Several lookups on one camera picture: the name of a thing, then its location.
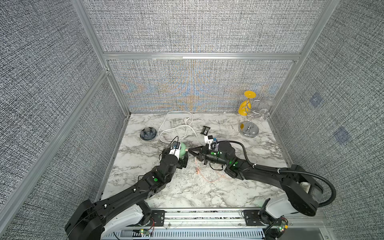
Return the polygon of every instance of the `gray fabric wall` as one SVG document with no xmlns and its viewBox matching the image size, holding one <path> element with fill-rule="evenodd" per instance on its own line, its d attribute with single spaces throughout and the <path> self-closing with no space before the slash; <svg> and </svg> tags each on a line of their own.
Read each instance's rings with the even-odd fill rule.
<svg viewBox="0 0 384 240">
<path fill-rule="evenodd" d="M 78 205 L 96 197 L 124 119 L 105 80 L 1 240 L 65 240 Z"/>
<path fill-rule="evenodd" d="M 325 3 L 84 0 L 108 52 L 299 52 Z"/>
<path fill-rule="evenodd" d="M 70 0 L 0 6 L 1 208 L 101 65 Z"/>
<path fill-rule="evenodd" d="M 244 92 L 274 97 L 291 60 L 110 60 L 133 112 L 237 112 Z"/>
<path fill-rule="evenodd" d="M 298 53 L 326 0 L 83 2 L 104 52 Z M 237 111 L 246 90 L 274 96 L 292 65 L 236 60 L 110 63 L 134 112 Z"/>
<path fill-rule="evenodd" d="M 334 183 L 339 240 L 384 235 L 383 29 L 384 1 L 341 0 L 273 115 L 293 162 Z"/>
</svg>

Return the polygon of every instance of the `white marble surface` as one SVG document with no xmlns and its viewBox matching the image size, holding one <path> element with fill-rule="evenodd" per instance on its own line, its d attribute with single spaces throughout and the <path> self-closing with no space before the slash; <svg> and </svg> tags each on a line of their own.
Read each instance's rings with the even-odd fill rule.
<svg viewBox="0 0 384 240">
<path fill-rule="evenodd" d="M 239 114 L 193 114 L 191 126 L 195 129 L 199 139 L 204 142 L 200 134 L 202 126 L 211 127 L 209 135 L 217 139 L 228 139 L 242 142 L 251 162 L 271 167 L 286 167 L 276 140 L 266 121 L 254 121 L 259 127 L 259 135 L 255 138 L 245 138 L 238 132 L 238 124 L 245 120 Z M 140 139 L 139 133 L 144 127 L 158 129 L 165 114 L 132 114 L 129 119 L 118 155 L 104 190 L 103 199 L 127 189 L 137 181 L 139 175 L 150 171 L 158 165 L 158 158 L 167 144 L 159 140 Z M 170 114 L 162 130 L 184 124 L 183 118 L 189 114 Z M 172 132 L 172 137 L 162 135 L 168 140 L 174 136 L 184 136 L 184 128 Z M 195 135 L 182 140 L 189 147 L 200 146 Z M 236 149 L 236 156 L 243 158 L 240 146 L 232 144 Z M 189 155 L 185 169 L 176 169 L 176 173 L 166 188 L 160 193 L 147 199 L 152 208 L 168 207 L 260 207 L 264 200 L 283 193 L 277 187 L 252 180 L 232 179 L 224 171 L 214 171 L 209 165 L 203 165 Z"/>
</svg>

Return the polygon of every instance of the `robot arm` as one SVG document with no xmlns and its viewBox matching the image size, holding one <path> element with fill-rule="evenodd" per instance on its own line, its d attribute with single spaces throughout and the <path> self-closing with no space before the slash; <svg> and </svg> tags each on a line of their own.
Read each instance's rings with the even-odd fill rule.
<svg viewBox="0 0 384 240">
<path fill-rule="evenodd" d="M 132 187 L 107 199 L 91 203 L 88 199 L 76 209 L 65 231 L 69 240 L 94 240 L 111 233 L 119 227 L 141 224 L 146 225 L 151 209 L 145 199 L 165 188 L 172 180 L 176 168 L 186 165 L 187 159 L 179 160 L 180 143 L 163 150 L 159 166 L 147 172 Z"/>
<path fill-rule="evenodd" d="M 189 148 L 188 152 L 204 165 L 212 162 L 225 166 L 225 173 L 232 178 L 256 180 L 283 189 L 284 195 L 272 200 L 267 199 L 259 211 L 260 221 L 264 224 L 271 225 L 281 216 L 293 212 L 315 216 L 318 207 L 331 203 L 336 197 L 333 185 L 325 178 L 308 173 L 298 165 L 292 165 L 290 168 L 275 168 L 253 164 L 248 160 L 243 145 L 246 160 L 236 157 L 235 149 L 230 142 L 242 145 L 234 141 L 221 141 L 218 142 L 217 151 L 211 150 L 210 145 L 206 144 Z M 332 196 L 324 203 L 320 203 L 323 187 L 313 176 L 326 182 L 332 190 Z"/>
</svg>

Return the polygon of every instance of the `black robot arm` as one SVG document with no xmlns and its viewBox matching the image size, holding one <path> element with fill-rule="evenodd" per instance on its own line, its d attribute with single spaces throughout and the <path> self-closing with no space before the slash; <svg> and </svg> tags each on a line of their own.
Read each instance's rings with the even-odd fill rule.
<svg viewBox="0 0 384 240">
<path fill-rule="evenodd" d="M 225 173 L 232 178 L 256 180 L 283 189 L 290 204 L 297 212 L 307 216 L 315 216 L 317 208 L 322 206 L 320 201 L 323 194 L 323 187 L 312 177 L 316 174 L 307 173 L 298 165 L 292 165 L 290 168 L 276 168 L 253 164 L 247 159 L 244 146 L 242 145 L 242 147 L 246 160 L 236 157 L 235 149 L 231 146 L 230 141 L 219 142 L 218 151 L 210 150 L 207 144 L 189 148 L 188 152 L 203 162 L 204 165 L 207 162 L 212 162 L 225 166 Z M 334 200 L 336 191 L 329 181 L 326 183 L 332 190 L 332 196 L 327 202 L 329 204 Z M 274 218 L 276 216 L 263 222 L 270 224 Z"/>
<path fill-rule="evenodd" d="M 95 203 L 89 199 L 82 202 L 65 226 L 69 240 L 100 239 L 106 223 L 130 206 L 138 204 L 144 205 L 140 206 L 142 209 L 149 209 L 143 200 L 165 188 L 175 173 L 177 163 L 177 156 L 164 155 L 160 165 L 147 172 L 132 187 Z M 145 214 L 139 223 L 145 225 L 149 216 Z"/>
</svg>

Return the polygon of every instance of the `mounting plate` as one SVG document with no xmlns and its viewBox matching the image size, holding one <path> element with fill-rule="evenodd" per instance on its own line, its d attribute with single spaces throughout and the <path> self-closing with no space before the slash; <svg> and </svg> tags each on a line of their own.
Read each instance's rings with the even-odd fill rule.
<svg viewBox="0 0 384 240">
<path fill-rule="evenodd" d="M 243 216 L 247 226 L 265 226 L 259 221 L 259 210 L 244 210 Z"/>
<path fill-rule="evenodd" d="M 164 216 L 165 216 L 164 210 L 152 210 L 152 214 L 150 218 L 153 218 L 155 222 L 155 227 L 164 226 Z M 140 225 L 139 224 L 129 225 L 129 227 L 137 227 L 137 226 L 140 226 Z M 152 220 L 150 220 L 149 223 L 143 227 L 150 227 L 150 226 L 152 226 Z"/>
</svg>

